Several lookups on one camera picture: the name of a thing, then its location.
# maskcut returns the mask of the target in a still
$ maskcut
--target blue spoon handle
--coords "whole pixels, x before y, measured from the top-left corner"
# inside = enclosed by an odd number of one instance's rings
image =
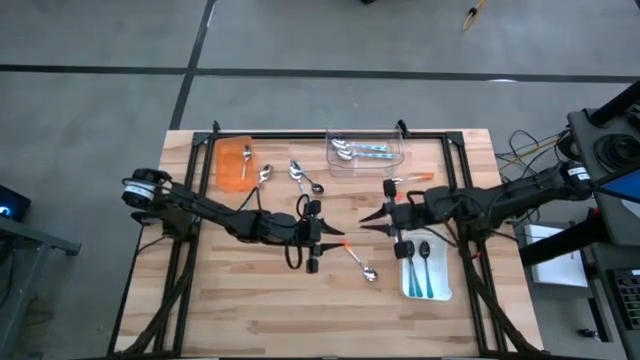
[[[429,279],[429,265],[427,265],[427,259],[424,259],[424,271],[427,275],[427,297],[431,299],[433,297],[433,289],[431,288],[431,279]]]
[[[422,297],[422,289],[420,288],[420,282],[418,281],[418,275],[416,274],[416,269],[413,266],[413,260],[409,260],[409,264],[411,264],[411,278],[413,279],[413,283],[415,284],[415,296],[421,298]]]
[[[411,271],[413,269],[413,263],[411,262],[411,260],[409,260],[409,271]],[[409,273],[409,297],[415,297],[416,296],[416,291],[415,291],[415,287],[413,286],[413,276],[411,273]]]

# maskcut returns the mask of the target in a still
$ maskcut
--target screen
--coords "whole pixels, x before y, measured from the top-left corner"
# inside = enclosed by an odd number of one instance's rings
[[[0,185],[0,216],[21,221],[31,200]]]
[[[640,170],[636,170],[602,184],[603,189],[640,202]]]

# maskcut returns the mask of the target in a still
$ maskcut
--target plastic tray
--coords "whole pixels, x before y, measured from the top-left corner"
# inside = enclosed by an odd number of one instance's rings
[[[436,231],[442,231],[437,227],[434,227]],[[426,230],[416,230],[407,232],[404,236],[406,241],[413,241],[416,247],[416,252],[413,255],[413,267],[415,269],[416,276],[418,278],[418,284],[422,290],[422,297],[411,296],[409,292],[409,277],[410,262],[409,259],[402,259],[400,263],[400,282],[402,287],[400,291],[402,294],[411,299],[420,300],[435,300],[435,301],[447,301],[450,300],[453,293],[449,288],[449,275],[447,267],[447,243],[439,239],[435,235]],[[427,277],[424,267],[424,259],[420,257],[418,249],[420,243],[423,241],[429,242],[431,247],[431,254],[427,258],[427,264],[429,265],[429,280],[431,281],[431,288],[433,290],[433,297],[427,297]]]
[[[344,145],[336,146],[340,141]],[[371,145],[385,147],[386,151],[364,149],[358,146]],[[355,155],[351,160],[345,160],[339,156],[338,150],[347,151]],[[392,158],[375,158],[366,155],[392,156]],[[393,175],[398,166],[404,162],[404,148],[402,131],[395,130],[379,133],[341,133],[330,129],[326,133],[326,156],[329,163],[329,172],[334,177],[389,177]]]

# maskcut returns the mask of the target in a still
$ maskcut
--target orange container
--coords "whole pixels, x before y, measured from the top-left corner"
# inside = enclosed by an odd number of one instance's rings
[[[242,180],[242,168],[244,167],[244,147],[249,145],[252,154],[247,161],[247,170]],[[258,177],[254,170],[256,161],[255,149],[250,136],[238,136],[216,140],[216,186],[229,192],[248,192],[258,183]]]

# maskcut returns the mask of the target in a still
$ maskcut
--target clear plastic container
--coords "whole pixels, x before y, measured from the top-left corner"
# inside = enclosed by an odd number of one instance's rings
[[[334,177],[390,177],[404,161],[402,131],[327,129],[327,162]]]

